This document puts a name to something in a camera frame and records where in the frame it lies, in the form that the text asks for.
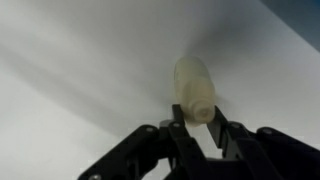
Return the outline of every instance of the translucent bottle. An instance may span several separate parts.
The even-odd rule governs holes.
[[[195,57],[181,58],[175,66],[177,100],[188,125],[209,123],[215,115],[215,89],[207,68]]]

